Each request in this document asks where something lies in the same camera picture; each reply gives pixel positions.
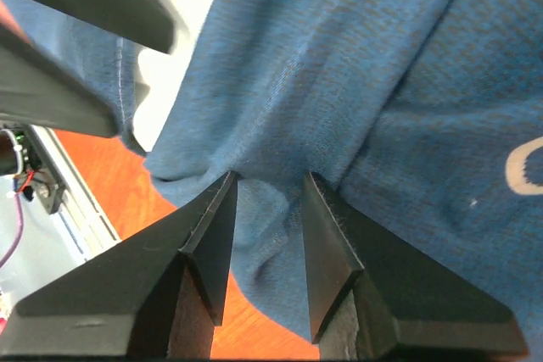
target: white print on fabric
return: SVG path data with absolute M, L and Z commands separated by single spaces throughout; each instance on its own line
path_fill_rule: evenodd
M 507 158 L 507 185 L 518 195 L 543 195 L 543 185 L 532 182 L 526 176 L 528 157 L 540 148 L 543 148 L 543 137 L 518 146 Z

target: white cable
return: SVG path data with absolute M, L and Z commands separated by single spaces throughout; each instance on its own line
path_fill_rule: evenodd
M 23 147 L 17 142 L 17 136 L 10 129 L 0 129 L 0 133 L 5 133 L 14 145 L 15 156 L 17 157 L 17 173 L 20 175 L 25 172 L 25 161 L 23 160 Z

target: orange table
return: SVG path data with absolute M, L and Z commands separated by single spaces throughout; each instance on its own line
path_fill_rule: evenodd
M 63 131 L 57 134 L 121 238 L 141 231 L 174 209 L 151 186 L 142 167 L 143 160 L 128 152 L 118 140 Z M 216 329 L 212 358 L 318 359 L 318 356 L 316 347 L 251 306 L 230 278 L 224 325 Z

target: screw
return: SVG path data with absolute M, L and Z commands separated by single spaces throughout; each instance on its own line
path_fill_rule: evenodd
M 49 196 L 51 195 L 51 192 L 49 191 L 49 188 L 48 186 L 44 185 L 44 184 L 41 184 L 37 189 L 36 189 L 36 193 L 38 196 L 40 196 L 41 198 L 49 198 Z

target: blue shirt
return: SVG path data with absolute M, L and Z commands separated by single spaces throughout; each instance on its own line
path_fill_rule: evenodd
M 117 108 L 132 146 L 132 45 L 4 2 Z M 227 170 L 242 175 L 233 272 L 253 304 L 304 337 L 299 195 L 312 170 L 508 305 L 541 361 L 542 10 L 543 0 L 215 0 L 145 165 L 178 206 Z

